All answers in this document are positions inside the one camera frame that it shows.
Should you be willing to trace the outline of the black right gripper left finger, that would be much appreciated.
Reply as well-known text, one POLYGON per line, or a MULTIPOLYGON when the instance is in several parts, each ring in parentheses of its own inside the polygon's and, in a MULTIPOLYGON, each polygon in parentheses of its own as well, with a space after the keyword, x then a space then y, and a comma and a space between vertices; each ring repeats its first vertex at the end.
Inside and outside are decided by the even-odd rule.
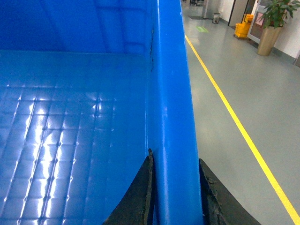
POLYGON ((151 149, 123 198, 104 225, 151 225, 154 213, 154 157, 151 149))

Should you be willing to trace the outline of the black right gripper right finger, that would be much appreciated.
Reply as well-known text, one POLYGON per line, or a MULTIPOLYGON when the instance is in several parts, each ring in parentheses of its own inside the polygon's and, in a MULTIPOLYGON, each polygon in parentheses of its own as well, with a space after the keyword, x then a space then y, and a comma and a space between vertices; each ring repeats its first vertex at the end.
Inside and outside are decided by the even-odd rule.
POLYGON ((199 159, 199 171, 205 225, 259 224, 202 159, 199 159))

